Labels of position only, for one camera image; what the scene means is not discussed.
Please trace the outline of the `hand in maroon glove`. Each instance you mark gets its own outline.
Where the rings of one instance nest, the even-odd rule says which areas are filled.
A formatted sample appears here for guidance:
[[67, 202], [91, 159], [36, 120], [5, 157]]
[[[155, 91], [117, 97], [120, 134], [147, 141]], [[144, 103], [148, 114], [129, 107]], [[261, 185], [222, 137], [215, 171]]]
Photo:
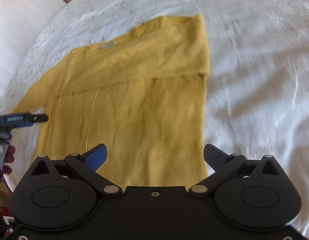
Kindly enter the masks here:
[[[4, 146], [3, 144], [0, 143], [0, 154], [2, 154], [4, 151]], [[12, 172], [12, 169], [9, 167], [7, 164], [11, 164], [14, 162], [14, 153], [16, 149], [12, 146], [9, 145], [6, 151], [5, 155], [5, 165], [3, 166], [3, 174], [9, 175]]]

